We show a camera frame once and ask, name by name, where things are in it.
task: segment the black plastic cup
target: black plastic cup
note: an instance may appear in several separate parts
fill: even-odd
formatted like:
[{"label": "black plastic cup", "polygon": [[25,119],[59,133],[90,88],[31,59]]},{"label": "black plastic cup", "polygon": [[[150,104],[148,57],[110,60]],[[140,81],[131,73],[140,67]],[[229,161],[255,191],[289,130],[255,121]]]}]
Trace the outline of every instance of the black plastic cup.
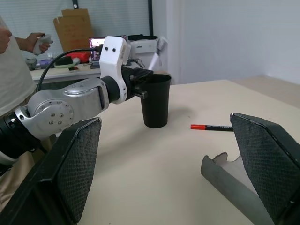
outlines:
[{"label": "black plastic cup", "polygon": [[148,93],[146,99],[141,99],[144,124],[147,127],[162,128],[168,123],[170,84],[170,76],[153,74],[141,85],[141,90]]}]

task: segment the laptop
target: laptop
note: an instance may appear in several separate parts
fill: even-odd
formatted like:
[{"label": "laptop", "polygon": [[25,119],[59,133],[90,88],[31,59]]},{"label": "laptop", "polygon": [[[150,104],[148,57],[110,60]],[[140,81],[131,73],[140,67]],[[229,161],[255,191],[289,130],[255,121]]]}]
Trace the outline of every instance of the laptop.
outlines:
[{"label": "laptop", "polygon": [[[127,41],[126,35],[122,35],[119,37],[124,38]],[[90,48],[94,48],[94,47],[103,45],[105,38],[106,37],[91,37],[91,38],[89,38]],[[92,59],[92,64],[90,66],[90,69],[99,69],[100,68],[100,65],[99,65],[100,54],[96,51],[91,51],[90,54],[91,54],[91,59]]]}]

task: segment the laptop screen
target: laptop screen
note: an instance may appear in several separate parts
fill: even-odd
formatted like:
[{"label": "laptop screen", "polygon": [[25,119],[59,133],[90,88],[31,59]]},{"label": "laptop screen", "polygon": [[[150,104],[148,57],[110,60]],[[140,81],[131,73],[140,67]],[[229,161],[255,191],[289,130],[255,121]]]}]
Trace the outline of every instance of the laptop screen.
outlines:
[{"label": "laptop screen", "polygon": [[[119,37],[124,38],[127,41],[127,36],[126,35],[122,35],[122,36],[119,36]],[[91,38],[89,38],[90,48],[94,48],[94,47],[103,45],[104,41],[105,41],[105,38],[106,37],[91,37]],[[91,57],[92,57],[92,61],[99,61],[100,55],[99,55],[98,52],[91,51],[90,54],[91,54]]]}]

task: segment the black mesh pad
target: black mesh pad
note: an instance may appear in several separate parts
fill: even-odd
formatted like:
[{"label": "black mesh pad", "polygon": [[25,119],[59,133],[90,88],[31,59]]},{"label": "black mesh pad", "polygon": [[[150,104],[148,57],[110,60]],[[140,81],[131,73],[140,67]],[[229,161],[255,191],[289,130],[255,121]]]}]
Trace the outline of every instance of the black mesh pad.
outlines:
[{"label": "black mesh pad", "polygon": [[78,223],[94,176],[101,122],[78,133],[57,175],[57,186],[74,223]]},{"label": "black mesh pad", "polygon": [[[246,172],[275,222],[300,188],[300,169],[291,155],[287,155],[284,145],[257,119],[232,116],[231,122]],[[287,137],[288,134],[279,125],[259,120],[276,128],[276,135],[282,133]]]}]

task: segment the cardboard box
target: cardboard box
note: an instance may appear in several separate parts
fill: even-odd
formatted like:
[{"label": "cardboard box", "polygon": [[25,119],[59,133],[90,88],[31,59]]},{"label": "cardboard box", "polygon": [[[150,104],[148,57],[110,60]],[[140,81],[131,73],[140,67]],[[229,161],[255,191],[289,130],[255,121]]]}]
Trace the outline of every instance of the cardboard box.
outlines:
[{"label": "cardboard box", "polygon": [[89,48],[89,38],[93,37],[90,16],[87,9],[65,9],[62,17],[53,20],[64,52]]}]

